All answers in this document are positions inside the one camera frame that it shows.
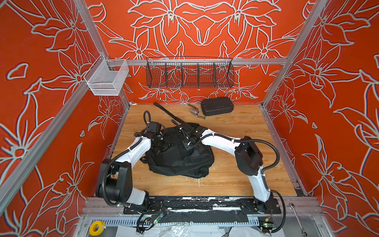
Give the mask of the black student backpack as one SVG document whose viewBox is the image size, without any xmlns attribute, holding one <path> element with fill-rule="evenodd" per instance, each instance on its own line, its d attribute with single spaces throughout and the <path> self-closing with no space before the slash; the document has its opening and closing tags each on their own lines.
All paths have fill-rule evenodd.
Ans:
<svg viewBox="0 0 379 237">
<path fill-rule="evenodd" d="M 209 168 L 215 161 L 210 146 L 187 146 L 185 137 L 178 127 L 167 128 L 165 135 L 170 138 L 170 147 L 166 151 L 154 153 L 151 147 L 140 159 L 149 166 L 150 171 L 165 176 L 181 175 L 195 179 L 209 174 Z"/>
</svg>

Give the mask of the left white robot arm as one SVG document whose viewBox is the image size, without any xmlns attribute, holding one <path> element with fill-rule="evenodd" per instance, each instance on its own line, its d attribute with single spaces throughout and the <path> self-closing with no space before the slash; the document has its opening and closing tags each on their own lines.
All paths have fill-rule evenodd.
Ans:
<svg viewBox="0 0 379 237">
<path fill-rule="evenodd" d="M 113 159 L 100 164 L 95 196 L 102 198 L 110 207 L 130 205 L 148 212 L 150 197 L 147 191 L 133 186 L 132 170 L 146 152 L 160 145 L 167 145 L 162 136 L 138 136 L 133 143 Z"/>
</svg>

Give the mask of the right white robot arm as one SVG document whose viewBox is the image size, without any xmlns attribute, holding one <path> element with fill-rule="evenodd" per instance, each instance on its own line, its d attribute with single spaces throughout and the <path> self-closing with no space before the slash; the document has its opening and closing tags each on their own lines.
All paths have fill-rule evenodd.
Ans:
<svg viewBox="0 0 379 237">
<path fill-rule="evenodd" d="M 254 192 L 255 210 L 259 213 L 271 212 L 275 206 L 273 190 L 269 189 L 265 180 L 265 171 L 275 167 L 280 161 L 279 151 L 271 143 L 252 139 L 248 136 L 244 138 L 233 138 L 216 133 L 203 126 L 195 130 L 186 131 L 181 129 L 189 146 L 197 147 L 206 145 L 223 150 L 236 159 L 237 167 L 245 174 L 250 181 Z M 257 143 L 262 143 L 274 151 L 276 158 L 273 164 L 264 167 L 263 154 L 259 150 Z"/>
</svg>

